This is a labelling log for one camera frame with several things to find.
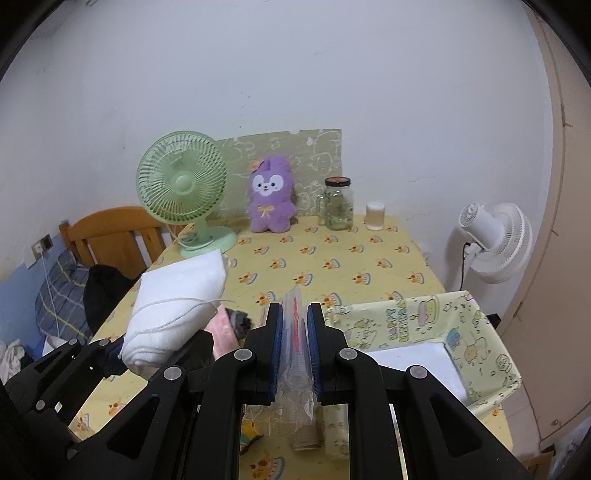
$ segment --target plush bunny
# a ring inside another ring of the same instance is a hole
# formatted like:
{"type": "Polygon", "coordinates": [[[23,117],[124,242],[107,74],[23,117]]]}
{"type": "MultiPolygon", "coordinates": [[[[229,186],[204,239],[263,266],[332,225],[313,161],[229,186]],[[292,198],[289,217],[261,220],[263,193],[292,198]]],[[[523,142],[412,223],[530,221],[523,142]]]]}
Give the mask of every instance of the plush bunny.
{"type": "Polygon", "coordinates": [[[296,206],[291,202],[293,188],[294,177],[287,158],[268,157],[261,161],[252,172],[248,187],[252,232],[283,233],[290,229],[290,219],[296,214],[296,206]]]}

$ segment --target black cloth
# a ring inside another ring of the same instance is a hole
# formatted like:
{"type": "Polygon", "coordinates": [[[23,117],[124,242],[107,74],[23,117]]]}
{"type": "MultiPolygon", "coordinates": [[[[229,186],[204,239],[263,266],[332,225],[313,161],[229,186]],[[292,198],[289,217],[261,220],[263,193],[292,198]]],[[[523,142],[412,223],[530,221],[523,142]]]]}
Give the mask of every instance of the black cloth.
{"type": "Polygon", "coordinates": [[[236,338],[238,340],[245,339],[252,324],[252,320],[248,318],[248,314],[246,312],[241,312],[240,310],[231,309],[226,309],[226,312],[228,313],[228,318],[230,318],[230,324],[234,329],[236,338]]]}
{"type": "Polygon", "coordinates": [[[25,367],[31,365],[31,363],[33,363],[34,361],[35,359],[31,357],[31,355],[29,355],[27,352],[25,352],[25,356],[21,358],[21,370],[24,370],[25,367]]]}
{"type": "Polygon", "coordinates": [[[84,312],[93,335],[137,280],[139,277],[131,280],[108,265],[90,268],[84,289],[84,312]]]}

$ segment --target pink cloth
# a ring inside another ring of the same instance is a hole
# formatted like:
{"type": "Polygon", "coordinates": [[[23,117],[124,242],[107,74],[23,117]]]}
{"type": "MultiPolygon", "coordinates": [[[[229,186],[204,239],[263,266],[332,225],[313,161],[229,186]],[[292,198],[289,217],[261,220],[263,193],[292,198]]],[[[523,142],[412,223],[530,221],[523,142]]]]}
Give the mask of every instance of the pink cloth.
{"type": "Polygon", "coordinates": [[[217,308],[215,317],[207,324],[205,331],[213,335],[213,357],[215,360],[240,348],[224,305],[217,308]]]}

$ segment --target wall outlet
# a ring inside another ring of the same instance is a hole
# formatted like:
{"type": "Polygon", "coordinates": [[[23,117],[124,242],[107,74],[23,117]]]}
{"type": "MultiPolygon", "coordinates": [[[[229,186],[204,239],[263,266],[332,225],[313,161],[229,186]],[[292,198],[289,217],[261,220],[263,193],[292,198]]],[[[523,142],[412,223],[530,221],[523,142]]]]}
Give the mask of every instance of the wall outlet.
{"type": "Polygon", "coordinates": [[[41,256],[53,247],[53,240],[49,235],[44,236],[41,240],[31,245],[31,251],[35,257],[35,261],[39,260],[41,256]]]}

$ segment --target plaid pillow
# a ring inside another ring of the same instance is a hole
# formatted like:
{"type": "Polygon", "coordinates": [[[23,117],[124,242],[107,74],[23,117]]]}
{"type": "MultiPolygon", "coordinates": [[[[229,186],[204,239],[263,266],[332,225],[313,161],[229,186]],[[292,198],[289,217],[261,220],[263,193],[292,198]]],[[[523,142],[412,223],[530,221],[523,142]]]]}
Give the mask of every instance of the plaid pillow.
{"type": "Polygon", "coordinates": [[[35,300],[37,324],[42,333],[66,341],[76,338],[82,344],[90,342],[92,333],[83,303],[87,279],[88,268],[65,250],[52,266],[48,281],[43,282],[35,300]]]}

